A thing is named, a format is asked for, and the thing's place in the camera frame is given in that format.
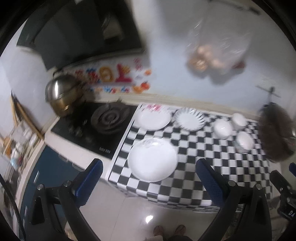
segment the pot lid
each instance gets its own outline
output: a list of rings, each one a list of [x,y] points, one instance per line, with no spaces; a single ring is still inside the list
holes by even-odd
[[[80,81],[74,76],[66,74],[60,75],[48,82],[45,88],[46,101],[52,101],[61,98],[66,92],[79,85]]]

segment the white wall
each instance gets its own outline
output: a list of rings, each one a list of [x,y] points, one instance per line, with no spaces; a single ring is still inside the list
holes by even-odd
[[[156,75],[150,92],[257,112],[267,102],[267,93],[255,87],[264,75],[280,90],[281,98],[273,101],[288,107],[296,90],[296,52],[263,11],[252,17],[254,37],[246,68],[224,76],[196,75],[185,64],[188,33],[205,11],[204,0],[134,0],[133,11]]]
[[[50,105],[45,102],[45,86],[52,74],[47,73],[39,54],[16,46],[22,27],[10,40],[0,61],[12,91],[37,127],[42,128],[54,115]]]
[[[5,137],[13,129],[13,120],[10,107],[11,88],[8,83],[5,71],[0,61],[0,135]],[[0,174],[4,176],[8,162],[0,155]]]

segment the stainless steel pot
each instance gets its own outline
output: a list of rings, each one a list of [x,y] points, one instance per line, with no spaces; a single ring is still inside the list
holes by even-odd
[[[84,102],[81,83],[72,75],[61,75],[46,85],[45,99],[58,116],[70,115]]]

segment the gas stove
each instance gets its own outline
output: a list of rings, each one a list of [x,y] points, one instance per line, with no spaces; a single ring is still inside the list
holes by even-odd
[[[137,106],[120,101],[86,102],[73,115],[60,118],[51,131],[94,153],[112,159]]]

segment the plastic bag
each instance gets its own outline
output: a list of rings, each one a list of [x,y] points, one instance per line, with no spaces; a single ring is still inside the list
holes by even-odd
[[[249,12],[212,1],[202,21],[191,32],[188,64],[203,72],[208,68],[227,73],[246,53],[250,41]]]

